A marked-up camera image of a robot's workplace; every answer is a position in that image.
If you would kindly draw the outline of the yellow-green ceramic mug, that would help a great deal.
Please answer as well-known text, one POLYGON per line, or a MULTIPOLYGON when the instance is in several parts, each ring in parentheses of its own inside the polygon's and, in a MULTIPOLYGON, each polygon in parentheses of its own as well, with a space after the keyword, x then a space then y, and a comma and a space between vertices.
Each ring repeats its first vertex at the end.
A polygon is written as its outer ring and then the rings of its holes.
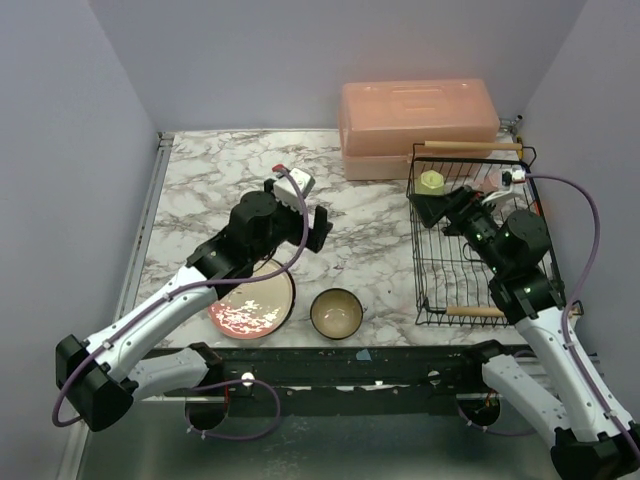
POLYGON ((445 181, 443 175, 435 170, 424 171, 415 180, 415 193, 428 196, 444 194, 445 181))

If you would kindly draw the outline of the pink ceramic mug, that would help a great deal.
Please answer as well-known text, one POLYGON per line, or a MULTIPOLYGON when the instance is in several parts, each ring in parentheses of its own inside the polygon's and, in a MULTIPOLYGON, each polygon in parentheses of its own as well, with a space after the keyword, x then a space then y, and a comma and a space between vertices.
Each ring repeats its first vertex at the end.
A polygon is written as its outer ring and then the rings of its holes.
POLYGON ((474 189, 480 192, 483 192, 485 194, 492 193, 502 189, 503 188, 502 174, 503 172, 500 169, 492 170, 482 180, 478 179, 474 183, 474 189))

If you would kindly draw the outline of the dark bowl cream inside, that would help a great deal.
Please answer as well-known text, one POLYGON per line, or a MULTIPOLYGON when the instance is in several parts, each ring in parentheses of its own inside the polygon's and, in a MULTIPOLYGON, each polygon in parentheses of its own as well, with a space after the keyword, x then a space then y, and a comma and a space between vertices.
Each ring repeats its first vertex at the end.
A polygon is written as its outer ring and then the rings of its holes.
POLYGON ((331 288, 319 293, 309 310, 314 329, 330 340, 344 340, 360 328, 364 308, 349 290, 331 288))

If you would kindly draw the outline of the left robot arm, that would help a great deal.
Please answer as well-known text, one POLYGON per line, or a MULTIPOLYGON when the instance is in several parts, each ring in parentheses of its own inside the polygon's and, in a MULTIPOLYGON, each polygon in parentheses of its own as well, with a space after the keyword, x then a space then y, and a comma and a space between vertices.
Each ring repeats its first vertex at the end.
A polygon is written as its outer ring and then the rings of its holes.
POLYGON ((255 283, 254 266, 288 242, 319 252, 333 225, 317 206, 293 209, 273 192, 252 191, 231 210, 227 225, 199 245, 155 294, 111 326, 84 341, 69 335, 55 349, 59 396, 52 421, 68 401, 91 431, 119 421, 143 399, 198 388, 218 362, 212 350, 192 344, 155 358, 149 352, 187 319, 242 283, 255 283))

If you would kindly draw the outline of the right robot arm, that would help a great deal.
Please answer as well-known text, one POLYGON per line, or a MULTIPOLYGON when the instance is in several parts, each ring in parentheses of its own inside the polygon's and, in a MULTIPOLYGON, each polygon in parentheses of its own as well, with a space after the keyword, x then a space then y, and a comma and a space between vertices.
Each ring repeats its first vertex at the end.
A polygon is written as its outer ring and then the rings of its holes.
POLYGON ((618 479, 638 471, 639 425, 598 375, 571 328, 568 304, 539 267, 551 248, 545 220, 515 209, 496 222, 485 196, 467 185, 408 199, 425 227, 447 220, 492 272, 495 306, 532 349, 553 389, 542 387, 498 344, 479 360, 482 380, 543 438, 558 475, 618 479))

